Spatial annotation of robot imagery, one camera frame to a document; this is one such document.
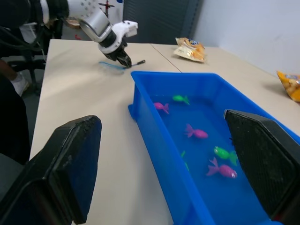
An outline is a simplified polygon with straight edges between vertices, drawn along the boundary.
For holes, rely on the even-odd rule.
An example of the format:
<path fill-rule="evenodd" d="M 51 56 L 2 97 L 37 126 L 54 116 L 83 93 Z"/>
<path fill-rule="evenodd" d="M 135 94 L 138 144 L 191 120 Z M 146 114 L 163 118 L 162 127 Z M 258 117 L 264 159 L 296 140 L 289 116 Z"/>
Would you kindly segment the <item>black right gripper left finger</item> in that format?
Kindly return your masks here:
<path fill-rule="evenodd" d="M 86 223 L 98 172 L 102 123 L 95 115 L 56 128 L 25 166 L 0 160 L 3 225 Z"/>

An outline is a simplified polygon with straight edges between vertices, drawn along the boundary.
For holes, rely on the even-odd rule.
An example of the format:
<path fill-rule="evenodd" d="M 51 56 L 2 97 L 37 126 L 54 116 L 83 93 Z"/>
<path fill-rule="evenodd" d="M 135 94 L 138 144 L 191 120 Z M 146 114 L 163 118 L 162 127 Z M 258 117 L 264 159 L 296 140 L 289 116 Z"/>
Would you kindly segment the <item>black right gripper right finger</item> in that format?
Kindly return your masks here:
<path fill-rule="evenodd" d="M 225 110 L 241 168 L 271 220 L 300 223 L 300 145 L 272 119 Z"/>

